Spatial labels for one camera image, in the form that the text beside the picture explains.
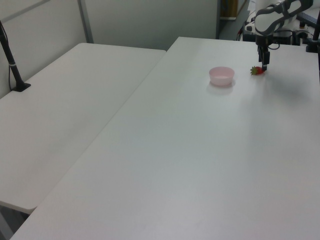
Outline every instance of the wall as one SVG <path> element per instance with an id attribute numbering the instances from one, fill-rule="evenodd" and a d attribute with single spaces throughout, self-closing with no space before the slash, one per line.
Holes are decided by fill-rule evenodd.
<path id="1" fill-rule="evenodd" d="M 77 0 L 50 0 L 3 26 L 24 81 L 86 42 Z M 8 92 L 8 62 L 0 47 L 0 98 Z"/>
<path id="2" fill-rule="evenodd" d="M 218 37 L 220 0 L 82 2 L 97 44 L 168 50 L 179 36 Z"/>
<path id="3" fill-rule="evenodd" d="M 244 5 L 246 0 L 238 0 L 238 9 L 237 9 L 237 13 L 240 12 L 241 7 Z"/>

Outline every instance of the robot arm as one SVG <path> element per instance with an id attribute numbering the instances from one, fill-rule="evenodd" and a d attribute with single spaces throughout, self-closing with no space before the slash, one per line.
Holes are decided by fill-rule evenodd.
<path id="1" fill-rule="evenodd" d="M 311 7 L 320 7 L 320 0 L 285 0 L 259 9 L 266 2 L 268 1 L 257 0 L 254 21 L 256 32 L 255 43 L 258 45 L 259 62 L 262 62 L 263 70 L 267 70 L 267 65 L 270 62 L 268 47 L 273 43 L 274 32 L 282 28 L 298 13 Z"/>

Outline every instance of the white table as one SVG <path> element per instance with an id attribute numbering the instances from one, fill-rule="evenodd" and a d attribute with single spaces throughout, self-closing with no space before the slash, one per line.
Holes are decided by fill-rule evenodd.
<path id="1" fill-rule="evenodd" d="M 179 38 L 12 240 L 318 240 L 317 55 L 253 65 L 254 43 Z"/>
<path id="2" fill-rule="evenodd" d="M 164 54 L 82 43 L 0 99 L 0 205 L 31 213 Z"/>

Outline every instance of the black stand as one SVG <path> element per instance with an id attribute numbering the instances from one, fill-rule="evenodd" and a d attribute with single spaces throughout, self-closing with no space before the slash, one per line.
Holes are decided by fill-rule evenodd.
<path id="1" fill-rule="evenodd" d="M 2 48 L 4 50 L 6 59 L 9 62 L 9 66 L 11 68 L 13 76 L 15 78 L 16 85 L 12 90 L 16 91 L 16 92 L 22 92 L 22 91 L 26 90 L 28 87 L 30 87 L 31 85 L 29 83 L 25 83 L 21 79 L 20 73 L 18 71 L 14 56 L 12 56 L 12 53 L 11 53 L 11 50 L 9 47 L 9 43 L 8 43 L 8 39 L 6 37 L 4 27 L 1 23 L 1 21 L 0 21 L 0 42 L 1 42 Z"/>

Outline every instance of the pink bowl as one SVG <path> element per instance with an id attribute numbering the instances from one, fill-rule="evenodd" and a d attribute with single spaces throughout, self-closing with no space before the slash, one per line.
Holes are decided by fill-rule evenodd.
<path id="1" fill-rule="evenodd" d="M 235 71 L 230 67 L 217 66 L 209 71 L 210 83 L 216 86 L 227 86 L 232 83 L 235 76 Z"/>

